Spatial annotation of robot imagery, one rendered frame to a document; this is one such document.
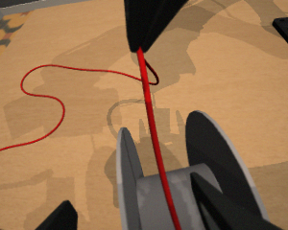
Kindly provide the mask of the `dark red cable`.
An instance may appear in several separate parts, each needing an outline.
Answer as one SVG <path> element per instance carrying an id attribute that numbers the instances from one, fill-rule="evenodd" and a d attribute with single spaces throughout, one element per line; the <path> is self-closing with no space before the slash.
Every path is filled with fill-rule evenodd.
<path id="1" fill-rule="evenodd" d="M 142 87 L 143 87 L 143 93 L 144 93 L 144 100 L 145 100 L 145 105 L 146 105 L 149 129 L 150 129 L 150 133 L 151 133 L 153 148 L 154 148 L 155 157 L 156 157 L 156 164 L 157 164 L 157 168 L 158 168 L 158 172 L 159 172 L 162 188 L 163 188 L 163 191 L 164 191 L 164 194 L 165 194 L 165 198 L 166 198 L 166 201 L 167 201 L 167 205 L 168 205 L 168 208 L 169 208 L 169 211 L 170 211 L 170 215 L 171 215 L 172 221 L 174 223 L 175 229 L 176 230 L 181 230 L 179 219 L 178 219 L 178 216 L 177 216 L 177 213 L 176 213 L 176 209 L 175 209 L 175 206 L 174 206 L 174 203 L 173 203 L 173 199 L 172 199 L 172 196 L 171 196 L 171 193 L 170 193 L 170 189 L 169 189 L 166 173 L 165 173 L 164 166 L 163 166 L 163 161 L 162 161 L 162 157 L 161 157 L 159 142 L 158 142 L 157 133 L 156 133 L 156 123 L 155 123 L 154 111 L 153 111 L 152 100 L 151 100 L 151 93 L 150 93 L 149 84 L 158 85 L 159 79 L 158 79 L 158 76 L 157 76 L 155 70 L 150 66 L 150 64 L 144 58 L 143 51 L 141 50 L 141 47 L 139 47 L 139 50 L 136 53 L 137 53 L 137 58 L 138 58 L 138 63 L 139 63 L 141 79 L 133 77 L 133 76 L 130 76 L 130 75 L 127 75 L 127 74 L 124 74 L 124 73 L 120 73 L 120 72 L 116 72 L 116 74 L 121 74 L 121 75 L 124 75 L 124 76 L 131 77 L 133 79 L 142 81 Z M 150 71 L 156 77 L 156 83 L 152 83 L 152 82 L 148 81 L 148 75 L 147 75 L 146 66 L 150 69 Z M 63 103 L 59 99 L 57 99 L 55 97 L 45 96 L 45 95 L 36 95 L 36 96 L 37 97 L 52 98 L 52 99 L 55 99 L 55 100 L 60 102 L 60 104 L 62 105 L 62 109 L 63 109 L 62 117 L 60 119 L 60 122 L 58 123 L 58 125 L 51 132 L 49 132 L 47 135 L 45 135 L 45 136 L 43 136 L 43 137 L 41 137 L 41 138 L 39 138 L 37 140 L 34 140 L 32 142 L 28 142 L 28 143 L 24 143 L 24 144 L 19 144 L 19 145 L 14 145 L 14 146 L 2 148 L 2 149 L 0 149 L 0 151 L 1 150 L 6 150 L 6 149 L 10 149 L 10 148 L 14 148 L 14 147 L 20 147 L 20 146 L 24 146 L 24 145 L 29 145 L 29 144 L 35 143 L 37 141 L 40 141 L 40 140 L 46 138 L 47 136 L 49 136 L 50 134 L 52 134 L 59 127 L 59 125 L 61 124 L 61 122 L 63 120 L 63 117 L 64 117 L 64 112 L 65 112 Z"/>

